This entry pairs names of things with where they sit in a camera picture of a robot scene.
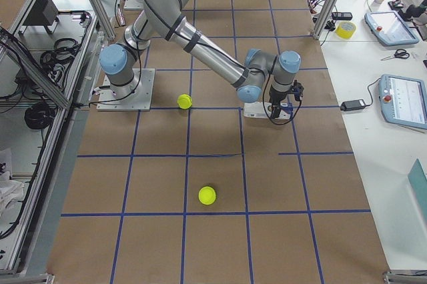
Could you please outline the black handled scissors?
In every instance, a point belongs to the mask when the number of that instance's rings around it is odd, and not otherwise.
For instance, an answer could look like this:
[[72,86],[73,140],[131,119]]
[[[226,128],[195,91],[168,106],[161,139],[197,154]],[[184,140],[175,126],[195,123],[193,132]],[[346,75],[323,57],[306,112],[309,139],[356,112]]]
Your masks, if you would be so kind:
[[408,59],[409,57],[410,54],[407,52],[407,50],[397,49],[392,55],[382,58],[381,61],[387,61],[391,59]]

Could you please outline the tennis ball by near base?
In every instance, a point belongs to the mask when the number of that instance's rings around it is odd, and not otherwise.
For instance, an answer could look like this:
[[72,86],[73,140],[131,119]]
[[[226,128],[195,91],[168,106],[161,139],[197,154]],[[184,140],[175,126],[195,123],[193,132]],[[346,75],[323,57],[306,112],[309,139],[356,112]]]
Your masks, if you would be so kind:
[[192,104],[192,98],[188,94],[181,94],[177,98],[177,105],[180,109],[189,109]]

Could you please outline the white blue tennis ball can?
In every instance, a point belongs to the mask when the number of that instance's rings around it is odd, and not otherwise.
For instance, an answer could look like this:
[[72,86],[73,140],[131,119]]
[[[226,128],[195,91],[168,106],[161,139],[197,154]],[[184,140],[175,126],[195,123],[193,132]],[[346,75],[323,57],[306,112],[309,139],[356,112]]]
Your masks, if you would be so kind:
[[277,117],[272,116],[272,104],[269,102],[244,103],[244,117],[254,119],[272,119],[287,120],[292,116],[293,105],[291,103],[281,103],[280,113]]

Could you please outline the near blue teach pendant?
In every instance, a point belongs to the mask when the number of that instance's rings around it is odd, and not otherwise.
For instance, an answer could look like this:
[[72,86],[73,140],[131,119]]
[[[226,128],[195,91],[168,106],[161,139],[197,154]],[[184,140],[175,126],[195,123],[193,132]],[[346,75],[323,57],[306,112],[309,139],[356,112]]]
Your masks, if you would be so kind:
[[384,74],[378,84],[383,118],[426,130],[426,86],[421,79]]

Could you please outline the tennis ball near front edge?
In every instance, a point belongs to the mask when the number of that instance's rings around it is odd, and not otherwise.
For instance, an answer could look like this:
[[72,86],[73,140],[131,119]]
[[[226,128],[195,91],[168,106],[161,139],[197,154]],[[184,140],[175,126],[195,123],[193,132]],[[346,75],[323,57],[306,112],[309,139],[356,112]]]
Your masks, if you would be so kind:
[[216,201],[216,191],[211,186],[203,186],[198,192],[199,202],[203,205],[212,205]]

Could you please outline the yellow tape roll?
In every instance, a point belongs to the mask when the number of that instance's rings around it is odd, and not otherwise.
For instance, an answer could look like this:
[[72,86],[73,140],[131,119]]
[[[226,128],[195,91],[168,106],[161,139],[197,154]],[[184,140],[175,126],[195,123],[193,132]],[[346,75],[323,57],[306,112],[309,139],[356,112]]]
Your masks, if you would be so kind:
[[341,21],[336,28],[336,34],[342,39],[350,39],[356,32],[356,25],[350,21]]

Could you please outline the black power adapter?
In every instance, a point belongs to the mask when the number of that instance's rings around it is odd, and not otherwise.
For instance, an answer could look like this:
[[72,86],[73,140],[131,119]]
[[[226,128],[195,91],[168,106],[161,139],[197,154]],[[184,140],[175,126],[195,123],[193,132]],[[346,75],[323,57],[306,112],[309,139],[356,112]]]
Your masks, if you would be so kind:
[[363,99],[343,101],[340,105],[341,111],[357,111],[364,108],[366,108],[366,103]]

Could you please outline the blue teach pendant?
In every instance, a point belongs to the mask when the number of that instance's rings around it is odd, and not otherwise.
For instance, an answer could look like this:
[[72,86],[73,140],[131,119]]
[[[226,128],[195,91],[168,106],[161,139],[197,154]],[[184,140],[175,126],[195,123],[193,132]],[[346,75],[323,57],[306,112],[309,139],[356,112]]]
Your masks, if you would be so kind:
[[378,84],[383,118],[426,130],[426,86],[421,79],[384,74]]
[[395,11],[369,12],[364,15],[364,21],[384,46],[413,45],[419,42]]

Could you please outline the far blue teach pendant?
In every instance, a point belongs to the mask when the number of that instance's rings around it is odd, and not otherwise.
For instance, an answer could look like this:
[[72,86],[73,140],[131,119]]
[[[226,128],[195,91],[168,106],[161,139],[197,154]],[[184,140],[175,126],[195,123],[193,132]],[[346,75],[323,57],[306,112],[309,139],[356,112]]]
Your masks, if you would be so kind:
[[364,21],[384,46],[413,45],[419,42],[395,11],[369,12],[364,15]]

